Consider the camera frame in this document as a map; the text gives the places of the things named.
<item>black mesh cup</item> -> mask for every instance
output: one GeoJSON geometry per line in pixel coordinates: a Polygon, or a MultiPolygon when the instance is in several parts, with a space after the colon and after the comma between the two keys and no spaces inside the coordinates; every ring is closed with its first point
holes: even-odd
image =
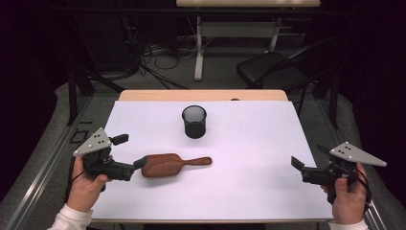
{"type": "Polygon", "coordinates": [[[199,105],[186,107],[182,112],[185,133],[192,139],[202,137],[206,133],[206,110],[199,105]]]}

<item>hand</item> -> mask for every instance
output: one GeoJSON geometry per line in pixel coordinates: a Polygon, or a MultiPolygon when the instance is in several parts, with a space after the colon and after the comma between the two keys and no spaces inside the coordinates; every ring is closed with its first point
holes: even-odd
{"type": "Polygon", "coordinates": [[[66,205],[74,210],[87,213],[98,200],[103,185],[111,180],[105,174],[100,174],[94,178],[86,172],[82,173],[83,171],[83,156],[77,156],[72,178],[79,174],[80,176],[72,182],[71,193],[66,205]]]}
{"type": "MultiPolygon", "coordinates": [[[[361,164],[357,163],[357,169],[367,176],[361,164]]],[[[336,198],[332,204],[332,215],[334,216],[335,222],[339,224],[361,222],[364,218],[367,195],[365,188],[358,181],[348,187],[346,178],[336,179],[334,186],[336,198]]],[[[326,193],[328,192],[327,186],[322,186],[322,188],[326,193]]]]}

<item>black chair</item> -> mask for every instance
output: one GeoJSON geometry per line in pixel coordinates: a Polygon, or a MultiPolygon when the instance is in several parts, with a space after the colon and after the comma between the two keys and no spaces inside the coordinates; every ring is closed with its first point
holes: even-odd
{"type": "Polygon", "coordinates": [[[297,112],[300,116],[307,87],[311,82],[326,76],[331,65],[324,64],[324,68],[311,76],[301,71],[301,67],[316,61],[317,58],[323,58],[323,54],[336,43],[337,37],[332,36],[305,46],[289,57],[276,52],[253,57],[237,65],[237,74],[248,85],[247,88],[281,89],[286,94],[302,90],[297,112]]]}

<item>wire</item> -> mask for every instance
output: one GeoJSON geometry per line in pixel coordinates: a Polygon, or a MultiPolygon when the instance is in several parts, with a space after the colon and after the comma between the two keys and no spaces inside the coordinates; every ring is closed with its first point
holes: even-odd
{"type": "Polygon", "coordinates": [[[192,23],[191,23],[191,19],[190,19],[190,18],[188,18],[188,22],[189,22],[189,26],[191,26],[191,30],[192,30],[193,34],[196,35],[196,33],[194,32],[194,28],[193,28],[193,25],[192,25],[192,23]]]}
{"type": "MultiPolygon", "coordinates": [[[[150,46],[147,45],[147,48],[149,49],[149,53],[152,54],[152,49],[150,48],[150,46]]],[[[145,76],[147,74],[147,72],[149,72],[155,79],[157,79],[162,85],[164,85],[164,87],[169,89],[169,87],[163,82],[162,78],[160,76],[158,76],[157,74],[155,74],[152,70],[150,70],[146,66],[146,64],[151,61],[152,55],[147,56],[147,57],[149,57],[149,60],[146,60],[146,55],[142,55],[142,57],[141,57],[142,63],[140,64],[140,74],[142,76],[145,76]]]]}
{"type": "Polygon", "coordinates": [[[122,223],[119,223],[119,226],[122,230],[126,230],[125,226],[122,223]]]}
{"type": "Polygon", "coordinates": [[[72,184],[76,179],[78,179],[78,177],[80,177],[82,174],[84,174],[84,172],[86,172],[86,170],[80,172],[77,176],[75,176],[75,178],[73,178],[73,179],[71,180],[71,184],[72,184]]]}
{"type": "Polygon", "coordinates": [[[358,173],[360,173],[360,174],[362,175],[362,177],[364,178],[364,180],[365,180],[365,182],[364,182],[361,178],[356,177],[357,181],[364,187],[364,189],[365,189],[366,192],[367,192],[366,203],[367,203],[368,206],[370,206],[370,205],[371,205],[371,200],[372,200],[372,193],[371,193],[371,190],[370,190],[370,186],[369,186],[368,179],[367,179],[367,177],[366,177],[361,171],[359,171],[358,169],[356,169],[355,171],[358,172],[358,173]]]}
{"type": "MultiPolygon", "coordinates": [[[[90,49],[88,44],[85,42],[84,37],[78,31],[78,28],[74,24],[73,20],[69,20],[69,22],[70,22],[72,28],[74,29],[74,31],[76,32],[77,36],[79,37],[79,39],[82,41],[82,44],[86,48],[88,54],[90,55],[90,58],[92,58],[94,63],[98,64],[102,70],[106,71],[103,68],[103,66],[99,63],[98,59],[96,58],[95,54],[92,52],[92,50],[90,49]]],[[[137,70],[138,70],[139,65],[140,65],[140,60],[138,58],[140,56],[139,50],[144,45],[144,38],[140,35],[140,32],[137,31],[137,33],[133,36],[133,39],[131,40],[131,42],[127,41],[126,43],[130,45],[130,52],[131,52],[131,57],[132,57],[132,65],[131,65],[130,69],[127,72],[125,72],[124,74],[119,75],[119,76],[115,76],[115,77],[106,78],[106,79],[109,79],[110,81],[117,81],[117,80],[126,79],[126,78],[134,75],[135,73],[137,73],[137,70]]]]}
{"type": "Polygon", "coordinates": [[[179,88],[179,89],[188,89],[186,86],[183,86],[182,84],[176,83],[175,81],[170,80],[170,79],[162,76],[161,74],[153,71],[152,69],[148,68],[144,64],[141,64],[140,67],[143,68],[146,72],[149,72],[153,77],[155,77],[155,79],[157,79],[159,82],[161,82],[167,89],[169,89],[169,87],[165,84],[165,82],[169,83],[169,84],[171,84],[171,85],[173,85],[173,86],[175,86],[176,88],[179,88]]]}
{"type": "Polygon", "coordinates": [[[71,163],[69,165],[69,174],[68,174],[68,184],[65,189],[65,197],[63,198],[63,203],[68,202],[69,199],[69,194],[71,194],[71,189],[72,189],[72,173],[74,170],[74,165],[75,165],[75,157],[71,158],[71,163]]]}
{"type": "Polygon", "coordinates": [[[154,64],[155,64],[155,66],[156,66],[158,69],[169,70],[169,69],[175,68],[175,67],[179,64],[179,56],[178,56],[177,54],[175,54],[176,62],[175,62],[175,64],[174,64],[173,66],[167,67],[167,68],[165,68],[165,67],[160,67],[160,66],[158,65],[158,63],[157,63],[157,59],[158,59],[159,56],[160,56],[160,55],[155,56],[155,60],[154,60],[154,64]]]}

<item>white table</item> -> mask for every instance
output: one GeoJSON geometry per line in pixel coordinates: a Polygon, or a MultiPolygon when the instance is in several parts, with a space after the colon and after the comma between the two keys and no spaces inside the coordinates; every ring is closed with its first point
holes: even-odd
{"type": "Polygon", "coordinates": [[[332,219],[323,191],[303,183],[290,165],[291,155],[309,166],[314,161],[295,109],[281,90],[142,90],[138,96],[137,90],[125,91],[105,130],[109,136],[129,134],[127,143],[112,148],[118,162],[175,152],[183,159],[210,156],[213,164],[186,166],[174,178],[146,179],[136,171],[131,181],[112,181],[94,207],[93,221],[332,219]],[[258,97],[256,92],[269,95],[258,97]],[[204,99],[196,100],[198,95],[204,99]],[[277,101],[269,101],[274,96],[277,101]],[[232,98],[244,101],[229,101],[232,98]],[[191,104],[208,113],[207,132],[196,140],[185,135],[181,119],[182,110],[191,104]]]}
{"type": "MultiPolygon", "coordinates": [[[[177,0],[178,7],[186,8],[309,8],[319,7],[319,0],[177,0]]],[[[197,16],[197,58],[194,79],[203,76],[202,36],[214,37],[269,37],[268,51],[274,51],[281,20],[275,22],[202,22],[197,16]]]]}

